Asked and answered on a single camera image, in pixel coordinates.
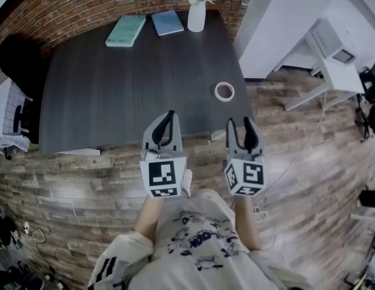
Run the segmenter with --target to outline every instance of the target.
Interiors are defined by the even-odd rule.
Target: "black stripe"
[[[101,280],[101,278],[103,277],[103,273],[105,271],[105,268],[107,267],[107,264],[108,264],[109,260],[110,259],[105,259],[103,268],[101,269],[101,272],[97,274],[96,282],[99,282]]]
[[[107,275],[106,275],[106,277],[112,274],[112,270],[114,268],[115,262],[116,262],[116,257],[113,257],[111,259],[111,262],[109,262],[109,266],[108,266],[108,269],[107,269]]]

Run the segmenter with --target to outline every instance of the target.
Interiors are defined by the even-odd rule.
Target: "baseboard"
[[[247,85],[257,85],[257,84],[261,84],[261,83],[263,83],[266,79],[255,79],[255,78],[253,78],[253,79],[248,79],[248,78],[246,78],[246,79],[244,79],[245,80],[245,83],[247,84]]]
[[[307,71],[307,72],[312,70],[312,69],[302,68],[300,66],[292,66],[292,65],[283,65],[281,68],[288,69],[288,70]]]

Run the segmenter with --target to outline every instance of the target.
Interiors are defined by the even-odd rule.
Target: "book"
[[[183,26],[174,10],[160,12],[152,15],[158,36],[183,31]]]
[[[108,36],[105,45],[132,47],[145,22],[145,15],[123,15]]]

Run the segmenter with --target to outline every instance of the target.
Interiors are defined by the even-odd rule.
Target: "vase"
[[[205,27],[206,1],[198,0],[190,6],[187,28],[192,32],[201,32]]]

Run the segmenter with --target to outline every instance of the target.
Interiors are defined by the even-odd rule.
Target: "white tablecloth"
[[[29,139],[21,134],[21,122],[19,122],[18,132],[13,132],[16,108],[21,105],[22,113],[25,99],[24,93],[11,79],[7,79],[0,85],[0,153],[2,154],[4,148],[9,146],[17,146],[23,151],[29,148]]]

